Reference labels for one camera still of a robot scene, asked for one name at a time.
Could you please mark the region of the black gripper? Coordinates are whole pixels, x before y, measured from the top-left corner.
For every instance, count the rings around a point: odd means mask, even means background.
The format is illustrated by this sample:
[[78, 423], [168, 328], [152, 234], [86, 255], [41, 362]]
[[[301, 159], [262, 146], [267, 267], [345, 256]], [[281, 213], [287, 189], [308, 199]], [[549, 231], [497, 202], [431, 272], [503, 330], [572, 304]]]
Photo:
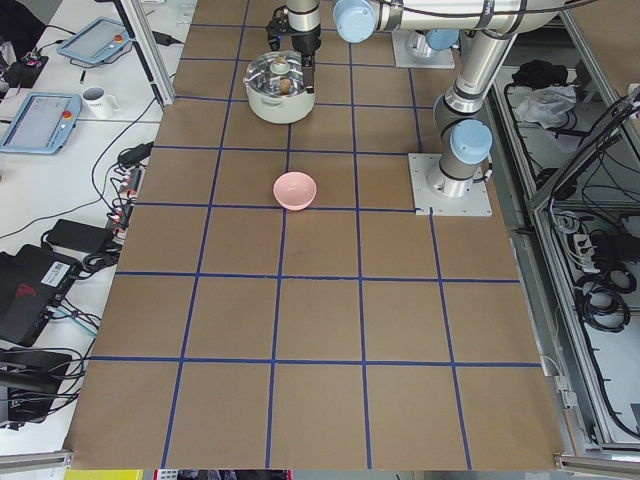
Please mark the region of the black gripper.
[[315, 52], [321, 45], [319, 10], [303, 14], [289, 9], [275, 9], [265, 27], [267, 43], [272, 51], [281, 49], [281, 39], [290, 37], [293, 49], [304, 56], [304, 87], [315, 93]]

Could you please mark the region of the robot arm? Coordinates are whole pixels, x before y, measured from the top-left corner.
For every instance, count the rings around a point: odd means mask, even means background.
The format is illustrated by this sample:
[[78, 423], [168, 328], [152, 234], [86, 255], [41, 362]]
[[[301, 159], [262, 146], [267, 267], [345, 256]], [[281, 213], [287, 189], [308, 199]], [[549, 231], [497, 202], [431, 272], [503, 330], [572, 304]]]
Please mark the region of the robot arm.
[[545, 25], [566, 5], [527, 0], [336, 1], [333, 21], [349, 43], [361, 43], [376, 31], [474, 32], [455, 82], [434, 107], [443, 153], [426, 175], [436, 195], [460, 198], [491, 149], [492, 133], [476, 114], [516, 36]]

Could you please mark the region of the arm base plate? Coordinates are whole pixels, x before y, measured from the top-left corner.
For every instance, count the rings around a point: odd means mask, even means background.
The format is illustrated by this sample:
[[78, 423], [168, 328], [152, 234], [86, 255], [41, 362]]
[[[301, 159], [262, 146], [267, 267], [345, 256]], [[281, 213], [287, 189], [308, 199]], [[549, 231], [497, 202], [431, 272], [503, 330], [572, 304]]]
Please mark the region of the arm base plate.
[[401, 68], [453, 69], [457, 29], [398, 30], [392, 33], [395, 66]]
[[492, 208], [481, 165], [476, 165], [472, 177], [453, 180], [441, 171], [440, 158], [440, 154], [408, 155], [415, 214], [491, 217]]

